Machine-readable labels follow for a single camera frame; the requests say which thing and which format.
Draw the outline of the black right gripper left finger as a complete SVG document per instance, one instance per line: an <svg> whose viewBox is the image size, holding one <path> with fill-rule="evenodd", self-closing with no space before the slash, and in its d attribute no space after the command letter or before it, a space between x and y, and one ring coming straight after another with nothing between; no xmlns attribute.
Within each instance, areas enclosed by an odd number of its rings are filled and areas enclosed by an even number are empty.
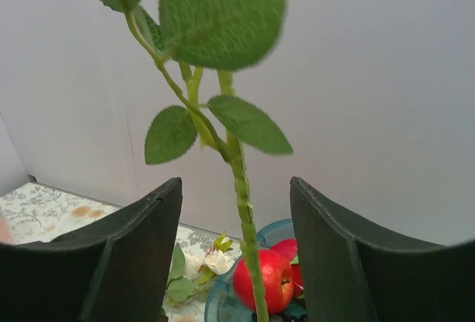
<svg viewBox="0 0 475 322"><path fill-rule="evenodd" d="M1 246L3 321L158 321L182 206L172 178L54 240Z"/></svg>

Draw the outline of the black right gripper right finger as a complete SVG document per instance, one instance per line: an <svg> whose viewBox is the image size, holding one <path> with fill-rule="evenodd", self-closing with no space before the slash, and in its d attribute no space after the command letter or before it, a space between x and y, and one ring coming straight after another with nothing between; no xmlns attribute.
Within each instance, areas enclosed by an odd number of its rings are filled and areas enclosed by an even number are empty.
<svg viewBox="0 0 475 322"><path fill-rule="evenodd" d="M380 226L299 177L290 208L311 321L472 321L474 242Z"/></svg>

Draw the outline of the white rose stem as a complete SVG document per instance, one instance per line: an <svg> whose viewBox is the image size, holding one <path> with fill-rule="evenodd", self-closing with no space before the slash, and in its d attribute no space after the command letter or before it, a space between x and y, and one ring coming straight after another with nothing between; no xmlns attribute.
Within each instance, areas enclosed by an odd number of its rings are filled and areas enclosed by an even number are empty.
<svg viewBox="0 0 475 322"><path fill-rule="evenodd" d="M235 95L233 74L257 65L273 50L286 0L159 0L156 19L141 0L99 1L124 15L131 34L180 100L150 124L145 163L171 162L200 142L231 168L255 311L259 321L269 320L243 147L273 156L293 150L267 114Z"/></svg>

